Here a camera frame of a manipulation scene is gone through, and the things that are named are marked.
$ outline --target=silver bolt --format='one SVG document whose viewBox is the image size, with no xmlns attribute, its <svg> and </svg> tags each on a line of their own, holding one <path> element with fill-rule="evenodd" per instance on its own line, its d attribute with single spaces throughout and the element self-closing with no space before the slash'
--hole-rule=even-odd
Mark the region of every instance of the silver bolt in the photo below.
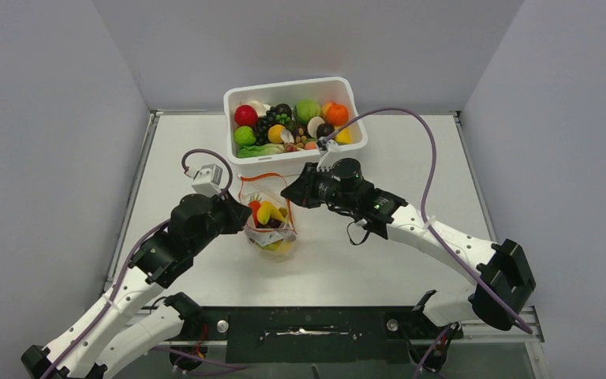
<svg viewBox="0 0 606 379">
<path fill-rule="evenodd" d="M 395 332 L 398 330 L 398 321 L 394 320 L 393 318 L 389 321 L 387 321 L 387 329 L 389 329 L 390 332 Z"/>
<path fill-rule="evenodd" d="M 217 332 L 226 333 L 229 330 L 229 323 L 226 320 L 217 321 Z"/>
</svg>

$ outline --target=orange pumpkin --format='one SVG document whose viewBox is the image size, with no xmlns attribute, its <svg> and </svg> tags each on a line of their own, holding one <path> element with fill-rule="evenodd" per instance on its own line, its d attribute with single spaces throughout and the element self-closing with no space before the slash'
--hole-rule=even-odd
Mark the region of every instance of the orange pumpkin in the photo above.
<svg viewBox="0 0 606 379">
<path fill-rule="evenodd" d="M 333 126 L 343 126 L 350 120 L 350 113 L 347 107 L 341 104 L 333 104 L 326 112 L 326 121 Z"/>
</svg>

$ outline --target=tabletop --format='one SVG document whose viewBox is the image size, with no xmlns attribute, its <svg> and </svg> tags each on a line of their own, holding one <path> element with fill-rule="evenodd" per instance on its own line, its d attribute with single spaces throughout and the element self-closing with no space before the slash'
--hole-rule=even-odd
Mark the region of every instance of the tabletop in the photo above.
<svg viewBox="0 0 606 379">
<path fill-rule="evenodd" d="M 489 239 L 471 170 L 454 117 L 424 116 L 438 149 L 436 176 L 427 210 L 438 220 L 478 238 Z M 419 122 L 402 115 L 365 119 L 368 144 L 357 157 L 363 174 L 419 208 L 431 147 Z M 119 270 L 136 240 L 170 216 L 180 199 L 191 193 L 191 179 L 180 158 L 192 148 L 226 154 L 226 118 L 212 114 L 162 114 L 123 235 L 115 269 Z M 194 155 L 189 164 L 216 163 Z M 287 177 L 291 183 L 295 177 Z M 237 197 L 240 180 L 230 192 Z M 294 208 L 298 240 L 292 259 L 261 257 L 244 234 L 222 235 L 195 259 L 164 295 L 184 291 L 202 306 L 404 306 L 428 290 L 451 290 L 466 280 L 451 268 L 413 247 L 371 236 L 350 245 L 346 217 L 325 208 Z"/>
</svg>

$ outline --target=purple cable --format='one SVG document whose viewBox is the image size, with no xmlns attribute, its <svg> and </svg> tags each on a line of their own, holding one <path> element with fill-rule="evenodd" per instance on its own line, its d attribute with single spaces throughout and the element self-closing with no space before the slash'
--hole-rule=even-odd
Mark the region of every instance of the purple cable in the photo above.
<svg viewBox="0 0 606 379">
<path fill-rule="evenodd" d="M 445 329 L 443 329 L 443 331 L 440 332 L 440 334 L 433 340 L 433 343 L 431 343 L 431 346 L 428 347 L 428 350 L 424 353 L 424 356 L 421 357 L 421 359 L 419 360 L 419 363 L 417 364 L 417 368 L 414 369 L 414 376 L 412 377 L 412 379 L 417 379 L 419 377 L 419 373 L 421 372 L 421 368 L 424 367 L 424 362 L 426 362 L 426 358 L 428 358 L 428 356 L 431 355 L 431 353 L 433 352 L 433 349 L 436 347 L 438 342 L 440 342 L 440 340 L 443 338 L 443 336 L 446 335 L 447 332 L 449 332 L 450 327 L 451 327 L 451 324 L 446 326 Z"/>
<path fill-rule="evenodd" d="M 219 375 L 221 373 L 231 373 L 231 372 L 234 372 L 234 371 L 240 371 L 240 370 L 244 370 L 244 369 L 248 368 L 245 365 L 232 365 L 230 363 L 225 363 L 225 362 L 220 362 L 220 361 L 213 361 L 211 359 L 201 358 L 201 357 L 198 357 L 198 356 L 193 355 L 193 354 L 185 353 L 184 351 L 179 351 L 179 350 L 171 349 L 170 347 L 155 346 L 155 347 L 152 348 L 152 350 L 154 350 L 154 351 L 165 351 L 167 353 L 173 353 L 173 354 L 179 355 L 179 356 L 184 357 L 184 358 L 192 359 L 194 361 L 207 363 L 209 365 L 226 367 L 227 369 L 229 369 L 227 371 L 220 371 L 218 373 L 206 373 L 206 375 Z"/>
<path fill-rule="evenodd" d="M 196 154 L 198 152 L 214 156 L 215 158 L 219 159 L 219 161 L 224 164 L 224 167 L 226 167 L 226 172 L 229 175 L 229 182 L 226 184 L 224 189 L 219 191 L 219 196 L 221 197 L 221 196 L 226 195 L 226 193 L 229 192 L 231 183 L 234 182 L 234 171 L 231 170 L 231 165 L 229 165 L 229 163 L 226 161 L 226 159 L 224 159 L 224 157 L 221 156 L 220 154 L 218 154 L 217 152 L 213 152 L 212 150 L 208 150 L 206 148 L 195 148 L 193 150 L 189 150 L 182 156 L 182 169 L 184 169 L 185 173 L 187 173 L 187 171 L 189 170 L 189 166 L 187 166 L 187 158 L 189 158 L 189 156 L 191 156 L 192 154 Z"/>
<path fill-rule="evenodd" d="M 411 116 L 413 116 L 414 118 L 416 118 L 417 120 L 419 120 L 419 122 L 421 122 L 421 124 L 423 125 L 424 129 L 426 129 L 426 133 L 428 134 L 428 139 L 431 141 L 431 151 L 432 151 L 432 158 L 431 158 L 431 170 L 428 172 L 428 179 L 426 180 L 426 187 L 424 187 L 424 194 L 421 195 L 421 218 L 424 220 L 425 223 L 428 222 L 428 216 L 426 216 L 426 199 L 428 198 L 428 192 L 431 189 L 431 183 L 433 183 L 433 175 L 436 173 L 436 162 L 438 160 L 438 150 L 436 148 L 436 140 L 435 138 L 433 138 L 433 132 L 431 131 L 431 127 L 428 126 L 428 124 L 426 123 L 426 121 L 417 113 L 405 109 L 405 108 L 399 108 L 399 107 L 383 107 L 383 108 L 377 108 L 375 110 L 369 111 L 369 112 L 365 112 L 363 114 L 358 115 L 355 118 L 352 118 L 351 120 L 349 120 L 345 125 L 339 127 L 335 132 L 331 133 L 328 135 L 327 140 L 332 140 L 336 135 L 338 135 L 338 133 L 340 133 L 343 129 L 345 129 L 347 126 L 350 126 L 352 124 L 354 124 L 356 121 L 369 116 L 371 114 L 375 114 L 375 113 L 380 113 L 380 112 L 385 112 L 385 111 L 398 111 L 398 112 L 402 112 L 402 113 L 406 113 L 409 114 Z M 447 244 L 447 242 L 445 242 L 445 240 L 438 234 L 438 232 L 436 231 L 436 229 L 433 228 L 432 225 L 428 226 L 428 229 L 431 231 L 431 234 L 433 235 L 433 237 L 436 238 L 436 240 L 440 243 L 440 245 L 442 245 L 442 247 L 445 249 L 445 251 L 447 251 L 447 253 L 454 258 L 454 260 L 459 263 L 461 265 L 461 267 L 463 267 L 464 270 L 466 270 L 466 272 L 468 272 L 468 274 L 480 285 L 480 287 L 482 287 L 482 289 L 484 289 L 487 294 L 495 301 L 497 302 L 501 308 L 503 308 L 503 310 L 505 310 L 508 314 L 510 314 L 510 316 L 512 316 L 516 321 L 517 321 L 517 326 L 523 330 L 526 333 L 529 334 L 533 334 L 533 330 L 531 329 L 531 327 L 526 324 L 526 321 L 524 321 L 524 319 L 522 319 L 512 308 L 510 308 L 510 306 L 508 304 L 505 303 L 505 301 L 503 301 L 490 287 L 488 284 L 486 284 L 482 278 L 480 278 L 480 276 L 470 267 L 468 266 L 463 259 L 461 259 L 459 256 L 457 256 L 454 251 L 452 250 L 452 248 Z"/>
<path fill-rule="evenodd" d="M 99 314 L 96 315 L 96 318 L 91 323 L 89 323 L 89 325 L 87 325 L 87 328 L 85 328 L 82 331 L 82 333 L 80 333 L 80 335 L 75 340 L 73 340 L 73 342 L 71 342 L 71 344 L 64 351 L 62 351 L 62 353 L 57 357 L 57 359 L 55 359 L 54 362 L 52 362 L 52 364 L 49 367 L 47 367 L 47 370 L 45 370 L 45 372 L 40 377 L 40 379 L 47 379 L 47 377 L 50 376 L 52 371 L 57 368 L 59 363 L 61 363 L 64 359 L 66 359 L 66 357 L 70 354 L 70 352 L 73 351 L 73 349 L 75 349 L 77 347 L 77 345 L 80 344 L 80 342 L 84 341 L 84 338 L 87 336 L 87 334 L 89 334 L 89 332 L 91 332 L 92 329 L 103 319 L 103 317 L 106 315 L 106 313 L 108 313 L 108 310 L 110 309 L 110 303 L 113 302 L 115 300 L 115 298 L 117 297 L 119 288 L 122 286 L 122 282 L 124 281 L 124 276 L 126 274 L 126 270 L 129 269 L 129 266 L 127 265 L 127 263 L 131 260 L 131 257 L 133 257 L 133 255 L 136 253 L 136 251 L 138 251 L 138 249 L 140 248 L 140 245 L 143 244 L 143 242 L 145 241 L 145 239 L 147 237 L 149 237 L 152 233 L 156 232 L 157 230 L 161 229 L 162 227 L 165 227 L 167 224 L 168 224 L 168 220 L 163 221 L 156 227 L 153 227 L 152 229 L 150 229 L 150 231 L 148 231 L 145 235 L 140 237 L 140 239 L 138 241 L 136 241 L 136 244 L 133 246 L 131 251 L 129 251 L 129 255 L 126 256 L 126 260 L 122 266 L 122 270 L 120 270 L 119 275 L 118 275 L 117 279 L 115 280 L 115 283 L 113 286 L 113 291 L 112 291 L 112 293 L 110 293 L 110 297 L 109 297 L 110 301 L 106 302 L 106 305 L 104 305 L 103 308 L 101 309 L 101 311 L 99 312 Z"/>
</svg>

